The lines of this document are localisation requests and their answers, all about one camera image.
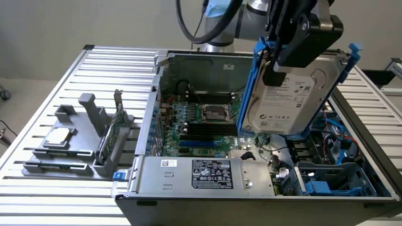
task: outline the gray 3d-printed holder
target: gray 3d-printed holder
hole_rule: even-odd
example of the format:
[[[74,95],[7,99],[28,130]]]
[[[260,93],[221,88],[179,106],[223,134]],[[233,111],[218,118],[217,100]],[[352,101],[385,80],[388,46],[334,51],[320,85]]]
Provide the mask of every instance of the gray 3d-printed holder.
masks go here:
[[[106,129],[114,114],[107,114],[103,107],[95,105],[95,95],[83,93],[79,99],[87,112],[77,112],[71,105],[61,105],[55,116],[58,122],[44,138],[39,148],[32,151],[34,157],[24,163],[23,174],[77,179],[110,180],[117,169],[130,133],[134,116],[125,112],[125,123],[117,137],[117,143],[106,163],[97,164],[95,153],[101,146]],[[55,129],[67,128],[70,133],[62,143],[47,140]]]

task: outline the blue ram slot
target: blue ram slot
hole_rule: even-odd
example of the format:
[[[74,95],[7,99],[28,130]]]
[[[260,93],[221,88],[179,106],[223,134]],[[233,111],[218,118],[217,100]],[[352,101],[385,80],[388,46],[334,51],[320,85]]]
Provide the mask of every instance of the blue ram slot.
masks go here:
[[[215,147],[214,141],[181,141],[179,146],[185,147]]]

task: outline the motherboard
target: motherboard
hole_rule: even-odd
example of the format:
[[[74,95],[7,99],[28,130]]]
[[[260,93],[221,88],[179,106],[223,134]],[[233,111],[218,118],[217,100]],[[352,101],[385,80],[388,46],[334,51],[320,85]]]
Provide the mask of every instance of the motherboard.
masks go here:
[[[238,135],[235,122],[242,94],[171,95],[165,99],[161,105],[163,156],[239,158],[252,152],[258,160],[270,158],[262,149],[269,143],[266,134]]]

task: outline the white wall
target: white wall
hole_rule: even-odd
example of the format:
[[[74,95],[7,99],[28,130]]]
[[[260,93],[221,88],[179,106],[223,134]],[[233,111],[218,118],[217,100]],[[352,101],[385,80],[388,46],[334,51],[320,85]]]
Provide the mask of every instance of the white wall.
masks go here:
[[[183,0],[193,29],[201,2]],[[382,68],[390,57],[402,57],[401,9],[401,0],[336,1],[332,13],[346,31],[334,47],[361,42],[364,68]],[[0,77],[58,80],[85,44],[189,48],[174,0],[0,0]],[[237,41],[235,48],[253,46]]]

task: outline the slotted metal table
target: slotted metal table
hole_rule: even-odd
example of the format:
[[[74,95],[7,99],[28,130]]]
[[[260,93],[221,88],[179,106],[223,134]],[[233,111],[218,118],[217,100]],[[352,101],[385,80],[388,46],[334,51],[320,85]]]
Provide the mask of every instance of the slotted metal table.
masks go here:
[[[115,112],[114,91],[122,89],[125,108],[137,117],[125,146],[119,168],[130,168],[137,138],[155,76],[157,50],[95,46],[83,50],[19,137],[0,159],[0,225],[130,225],[111,198],[113,182],[30,179],[23,162],[57,121],[61,104],[85,108],[83,92],[97,96],[97,105]],[[402,114],[369,80],[354,68],[338,89],[366,125],[373,137],[402,173]],[[402,215],[376,218],[362,226],[402,224]]]

